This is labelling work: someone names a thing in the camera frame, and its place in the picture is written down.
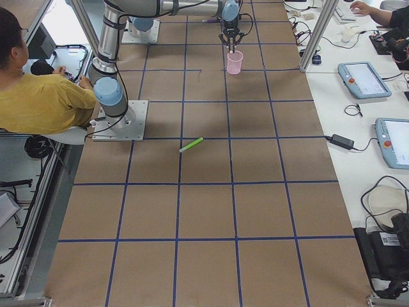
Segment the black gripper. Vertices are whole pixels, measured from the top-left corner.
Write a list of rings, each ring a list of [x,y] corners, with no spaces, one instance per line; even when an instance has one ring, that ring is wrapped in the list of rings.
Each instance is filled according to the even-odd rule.
[[[231,51],[231,44],[233,42],[233,53],[235,53],[236,46],[241,42],[245,33],[239,29],[239,19],[233,19],[232,21],[222,21],[223,30],[219,34],[219,39],[226,46],[228,52]]]

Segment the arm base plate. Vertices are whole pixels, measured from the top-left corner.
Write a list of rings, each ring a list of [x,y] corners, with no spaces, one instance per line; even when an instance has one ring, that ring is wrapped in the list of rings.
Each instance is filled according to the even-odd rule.
[[[128,110],[118,122],[118,118],[105,115],[100,107],[98,116],[104,117],[97,121],[95,133],[91,135],[93,141],[142,141],[148,113],[147,100],[129,100]]]
[[[158,41],[160,21],[158,19],[143,19],[129,17],[123,34],[122,43],[155,45]]]

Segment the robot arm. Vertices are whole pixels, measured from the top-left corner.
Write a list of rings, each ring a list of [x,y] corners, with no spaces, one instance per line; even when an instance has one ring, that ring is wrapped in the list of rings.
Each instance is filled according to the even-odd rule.
[[[212,100],[207,71],[190,45],[191,16],[219,23],[219,42],[235,53],[243,38],[236,1],[106,1],[98,50],[89,75],[113,139],[141,139],[178,127],[209,136],[228,128],[228,105]]]

